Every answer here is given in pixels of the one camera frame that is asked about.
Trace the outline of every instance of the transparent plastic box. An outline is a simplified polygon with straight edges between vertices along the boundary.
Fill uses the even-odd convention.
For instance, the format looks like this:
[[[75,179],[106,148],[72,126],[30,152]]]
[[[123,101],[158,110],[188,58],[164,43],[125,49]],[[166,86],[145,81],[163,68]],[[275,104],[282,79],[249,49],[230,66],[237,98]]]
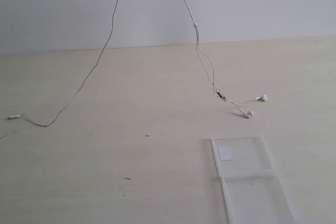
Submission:
[[[262,135],[212,137],[212,147],[230,224],[303,223]]]

